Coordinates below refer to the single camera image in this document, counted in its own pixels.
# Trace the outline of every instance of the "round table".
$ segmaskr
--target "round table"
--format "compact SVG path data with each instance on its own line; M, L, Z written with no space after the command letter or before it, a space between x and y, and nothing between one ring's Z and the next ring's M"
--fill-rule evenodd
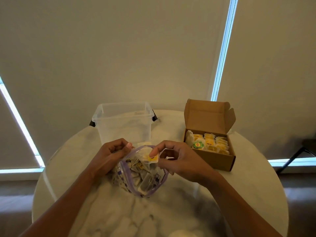
M155 113L158 120L152 124L152 144L181 141L185 129L183 112ZM236 154L235 165L231 172L219 172L255 211L286 236L288 205L278 176L251 142L233 131L229 137ZM33 221L70 187L100 147L97 129L88 126L59 148L37 182ZM178 230L197 237L226 235L225 221L207 189L169 175L150 198L138 198L112 186L105 178L84 202L69 236L167 237Z

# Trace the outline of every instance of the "hand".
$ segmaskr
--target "hand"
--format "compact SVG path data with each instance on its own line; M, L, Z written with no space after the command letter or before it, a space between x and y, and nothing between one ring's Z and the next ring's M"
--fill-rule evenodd
M184 142L163 141L153 148L149 156L155 156L161 151L163 152L160 154L158 166L167 169L171 174L176 173L189 181L205 186L208 177L215 172Z
M121 138L104 143L86 168L93 178L105 176L116 164L132 150L132 143Z

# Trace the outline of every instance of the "box lid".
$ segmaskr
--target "box lid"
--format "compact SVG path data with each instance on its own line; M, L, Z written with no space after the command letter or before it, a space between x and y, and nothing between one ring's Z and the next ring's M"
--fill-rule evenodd
M184 109L185 126L189 130L227 134L236 121L229 102L188 99Z

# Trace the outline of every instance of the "wooden floor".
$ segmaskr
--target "wooden floor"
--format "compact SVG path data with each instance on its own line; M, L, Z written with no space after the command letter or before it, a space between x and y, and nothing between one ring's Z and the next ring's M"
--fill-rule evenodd
M282 174L289 204L288 237L316 235L316 174ZM16 237L31 223L36 181L0 182L0 236Z

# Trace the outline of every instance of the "open cardboard box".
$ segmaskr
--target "open cardboard box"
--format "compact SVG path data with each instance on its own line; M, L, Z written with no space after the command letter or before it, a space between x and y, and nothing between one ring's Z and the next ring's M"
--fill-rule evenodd
M228 102L188 99L184 109L185 134L188 130L193 134L212 133L227 138L229 154L224 155L205 150L193 149L211 167L223 171L231 171L236 155L227 132L236 121L234 109Z

